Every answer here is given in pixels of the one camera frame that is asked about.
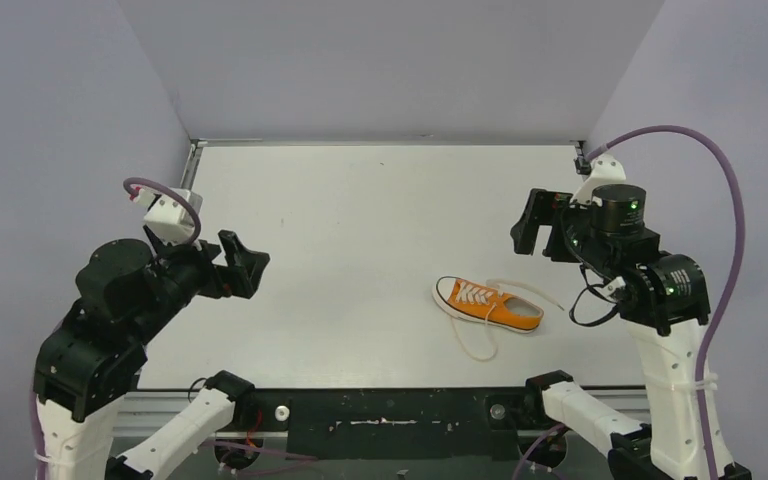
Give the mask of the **white shoelace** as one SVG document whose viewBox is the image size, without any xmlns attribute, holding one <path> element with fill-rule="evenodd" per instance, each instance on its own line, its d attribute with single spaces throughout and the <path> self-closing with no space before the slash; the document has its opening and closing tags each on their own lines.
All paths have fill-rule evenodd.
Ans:
<svg viewBox="0 0 768 480">
<path fill-rule="evenodd" d="M 558 301 L 556 298 L 546 293 L 545 291 L 539 289 L 538 287 L 525 282 L 516 281 L 512 279 L 502 279 L 502 278 L 491 278 L 483 282 L 478 282 L 478 281 L 472 281 L 472 282 L 491 286 L 494 288 L 499 288 L 504 293 L 511 293 L 511 294 L 517 295 L 525 299 L 526 301 L 529 301 L 534 305 L 537 305 L 540 308 L 542 308 L 545 312 L 545 315 L 546 315 L 546 310 L 543 308 L 544 305 L 551 305 L 561 312 L 565 310 L 565 308 L 561 305 L 560 301 Z M 491 362 L 495 360 L 495 358 L 497 357 L 499 352 L 499 343 L 495 336 L 496 331 L 504 330 L 504 331 L 508 331 L 518 335 L 527 335 L 537 331 L 538 328 L 540 327 L 539 326 L 536 330 L 532 332 L 517 333 L 517 332 L 510 331 L 503 328 L 490 327 L 490 326 L 487 326 L 486 324 L 456 320 L 453 317 L 450 317 L 448 314 L 446 314 L 446 316 L 449 319 L 454 338 L 458 346 L 460 347 L 460 349 L 468 358 L 470 358 L 475 362 L 480 362 L 480 363 Z M 482 336 L 486 340 L 486 345 L 488 347 L 488 350 L 486 352 L 484 353 L 478 352 L 475 349 L 477 343 L 473 340 L 466 339 L 463 336 L 463 332 L 460 327 L 462 324 L 472 324 L 474 326 L 474 330 L 482 334 Z"/>
</svg>

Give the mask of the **orange canvas sneaker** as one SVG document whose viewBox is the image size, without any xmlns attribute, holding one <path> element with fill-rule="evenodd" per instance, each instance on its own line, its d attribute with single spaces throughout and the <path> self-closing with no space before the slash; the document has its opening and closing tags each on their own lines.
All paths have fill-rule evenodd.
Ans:
<svg viewBox="0 0 768 480">
<path fill-rule="evenodd" d="M 517 333 L 536 330 L 545 315 L 542 308 L 517 295 L 460 277 L 440 277 L 431 292 L 437 306 L 456 320 Z"/>
</svg>

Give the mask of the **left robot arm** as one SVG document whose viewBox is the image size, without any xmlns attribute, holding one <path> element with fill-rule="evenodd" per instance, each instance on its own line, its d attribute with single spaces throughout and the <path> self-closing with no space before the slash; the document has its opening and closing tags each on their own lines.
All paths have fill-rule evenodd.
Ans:
<svg viewBox="0 0 768 480">
<path fill-rule="evenodd" d="M 165 479 L 210 436 L 250 424 L 254 385 L 228 371 L 148 439 L 110 452 L 113 427 L 149 343 L 198 297 L 249 299 L 270 257 L 222 230 L 217 243 L 156 235 L 97 248 L 76 276 L 78 299 L 44 340 L 29 400 L 39 479 Z"/>
</svg>

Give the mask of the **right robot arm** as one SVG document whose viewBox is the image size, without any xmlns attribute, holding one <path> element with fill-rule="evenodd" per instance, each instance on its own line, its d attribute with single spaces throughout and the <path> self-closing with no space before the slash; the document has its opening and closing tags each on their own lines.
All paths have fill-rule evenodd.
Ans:
<svg viewBox="0 0 768 480">
<path fill-rule="evenodd" d="M 645 205 L 634 185 L 603 185 L 583 202 L 535 188 L 510 234 L 515 252 L 530 255 L 548 227 L 547 258 L 599 277 L 594 293 L 610 301 L 639 353 L 649 421 L 619 413 L 560 370 L 526 381 L 524 417 L 577 433 L 616 479 L 747 479 L 713 409 L 716 378 L 702 355 L 711 312 L 705 276 L 690 257 L 661 248 Z"/>
</svg>

